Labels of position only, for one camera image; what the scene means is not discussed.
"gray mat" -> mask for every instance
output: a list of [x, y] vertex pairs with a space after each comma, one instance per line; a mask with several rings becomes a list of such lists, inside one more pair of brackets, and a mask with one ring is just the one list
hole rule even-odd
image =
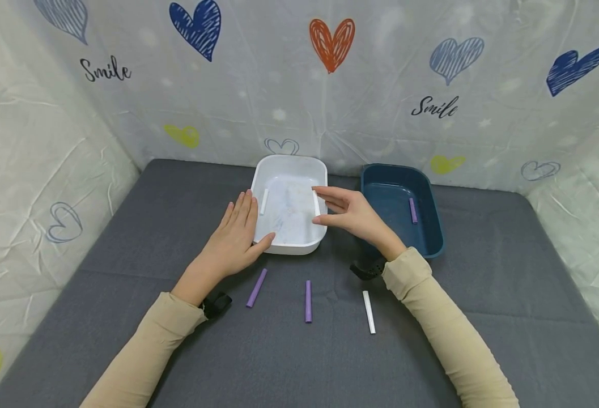
[[[0, 407], [81, 403], [160, 291], [201, 250], [252, 168], [155, 160], [0, 384]], [[329, 184], [355, 188], [356, 179]], [[599, 327], [530, 204], [434, 186], [447, 247], [442, 287], [492, 349], [522, 407], [599, 407]], [[354, 238], [329, 229], [304, 257], [264, 255], [221, 284], [229, 312], [174, 354], [152, 407], [455, 407], [419, 325], [349, 270]], [[245, 303], [262, 267], [253, 309]], [[304, 282], [313, 323], [304, 323]], [[371, 292], [369, 335], [361, 291]]]

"white plastic container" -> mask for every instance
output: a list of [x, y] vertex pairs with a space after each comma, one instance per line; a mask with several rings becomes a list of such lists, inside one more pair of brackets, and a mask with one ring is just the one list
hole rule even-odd
[[327, 185], [326, 166], [318, 159], [271, 155], [257, 164], [252, 181], [259, 203], [254, 242], [277, 233], [266, 253], [305, 255], [320, 245], [326, 227], [311, 220], [326, 214], [326, 203], [313, 193], [314, 185]]

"long sleeve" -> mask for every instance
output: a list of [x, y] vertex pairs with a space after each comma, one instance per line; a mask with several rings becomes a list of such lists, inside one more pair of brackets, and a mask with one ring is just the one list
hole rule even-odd
[[415, 248], [386, 263], [383, 278], [420, 323], [464, 407], [519, 406], [492, 352]]
[[204, 321], [201, 309], [161, 293], [81, 408], [145, 407], [174, 350]]

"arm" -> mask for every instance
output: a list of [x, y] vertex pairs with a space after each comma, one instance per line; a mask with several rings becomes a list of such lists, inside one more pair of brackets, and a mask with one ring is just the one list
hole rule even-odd
[[344, 228], [375, 245], [389, 261], [386, 286], [420, 323], [465, 407], [518, 407], [519, 402], [492, 352], [458, 306], [431, 275], [415, 248], [408, 248], [359, 192], [313, 188], [336, 214], [316, 224]]
[[82, 408], [145, 407], [179, 344], [206, 321], [197, 308], [226, 276], [251, 265], [272, 244], [269, 233], [252, 246], [258, 204], [252, 192], [230, 202], [218, 229], [170, 293], [161, 293], [132, 338], [111, 361]]
[[383, 278], [421, 325], [463, 406], [519, 406], [492, 352], [415, 248], [386, 263]]

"finger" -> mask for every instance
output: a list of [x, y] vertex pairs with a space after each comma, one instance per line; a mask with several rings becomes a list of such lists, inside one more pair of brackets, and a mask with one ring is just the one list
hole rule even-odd
[[249, 209], [252, 208], [252, 190], [247, 190], [245, 197], [243, 198], [243, 205], [240, 207], [238, 213], [238, 219], [236, 219], [237, 225], [245, 225], [247, 217], [249, 216]]
[[252, 206], [249, 207], [249, 215], [247, 215], [247, 221], [245, 222], [245, 228], [256, 230], [256, 221], [258, 220], [258, 200], [256, 197], [252, 197]]
[[229, 218], [231, 218], [232, 212], [233, 212], [233, 202], [229, 201], [227, 210], [224, 212], [224, 215], [222, 215], [222, 220], [221, 220], [221, 222], [219, 222], [218, 228], [224, 227], [229, 222]]
[[236, 200], [236, 205], [233, 207], [233, 212], [231, 214], [231, 218], [229, 219], [229, 224], [234, 224], [236, 219], [238, 218], [238, 214], [240, 213], [240, 207], [243, 206], [243, 200], [245, 198], [245, 193], [240, 192], [238, 196], [238, 200]]
[[346, 217], [347, 214], [322, 214], [313, 218], [312, 222], [316, 225], [344, 228], [347, 222]]
[[353, 190], [341, 189], [339, 186], [323, 186], [316, 185], [313, 187], [313, 190], [317, 194], [328, 195], [333, 198], [339, 198], [344, 202], [351, 202], [352, 199], [356, 197], [360, 192], [354, 192]]
[[347, 210], [345, 210], [343, 207], [335, 205], [333, 202], [326, 201], [326, 206], [335, 214], [345, 214], [347, 212]]
[[260, 240], [258, 244], [249, 247], [249, 249], [245, 252], [250, 260], [249, 263], [256, 261], [256, 259], [258, 259], [258, 257], [260, 257], [265, 250], [270, 248], [275, 236], [277, 236], [276, 233], [270, 232], [268, 235], [262, 237], [262, 240]]
[[344, 200], [341, 200], [340, 198], [331, 197], [330, 195], [325, 195], [325, 194], [318, 194], [317, 196], [320, 197], [324, 201], [333, 202], [335, 205], [337, 205], [339, 207], [347, 208], [349, 206], [346, 202], [344, 202]]

